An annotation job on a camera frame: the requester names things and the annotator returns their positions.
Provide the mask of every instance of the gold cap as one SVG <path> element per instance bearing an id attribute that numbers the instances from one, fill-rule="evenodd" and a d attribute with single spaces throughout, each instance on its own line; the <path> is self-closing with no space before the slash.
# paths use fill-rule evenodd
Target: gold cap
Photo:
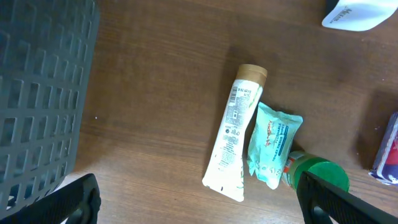
<path id="1" fill-rule="evenodd" d="M 257 65 L 243 64 L 239 66 L 236 79 L 249 80 L 264 87 L 267 80 L 268 71 Z"/>

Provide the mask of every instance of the laundry basket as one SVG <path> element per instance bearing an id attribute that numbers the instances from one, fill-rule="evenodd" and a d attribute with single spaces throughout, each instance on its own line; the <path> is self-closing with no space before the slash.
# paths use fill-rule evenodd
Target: laundry basket
<path id="1" fill-rule="evenodd" d="M 0 0 L 0 219 L 73 170 L 99 20 L 93 0 Z"/>

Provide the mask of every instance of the purple package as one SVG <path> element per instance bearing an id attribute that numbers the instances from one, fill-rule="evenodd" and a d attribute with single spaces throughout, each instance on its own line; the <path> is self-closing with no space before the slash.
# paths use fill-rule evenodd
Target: purple package
<path id="1" fill-rule="evenodd" d="M 390 118 L 369 175 L 383 184 L 398 186 L 398 113 Z"/>

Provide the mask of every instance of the green cylindrical container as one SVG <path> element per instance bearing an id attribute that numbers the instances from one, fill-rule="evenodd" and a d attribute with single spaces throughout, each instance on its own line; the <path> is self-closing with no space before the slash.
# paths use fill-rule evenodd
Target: green cylindrical container
<path id="1" fill-rule="evenodd" d="M 349 178 L 341 166 L 303 151 L 289 154 L 282 181 L 296 190 L 304 171 L 309 171 L 345 191 L 349 190 Z"/>

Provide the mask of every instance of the brown wooden surface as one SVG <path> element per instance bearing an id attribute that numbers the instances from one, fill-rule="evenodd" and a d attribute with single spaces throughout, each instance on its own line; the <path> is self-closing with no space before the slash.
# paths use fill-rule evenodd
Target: brown wooden surface
<path id="1" fill-rule="evenodd" d="M 99 4 L 75 173 L 65 181 L 96 175 L 99 223 L 303 222 L 295 192 L 268 189 L 247 166 L 242 203 L 201 183 L 246 62 L 269 71 L 262 102 L 303 116 L 296 145 L 341 164 L 352 194 L 398 216 L 398 189 L 367 174 L 398 111 L 397 14 L 345 32 L 321 26 L 324 1 Z"/>

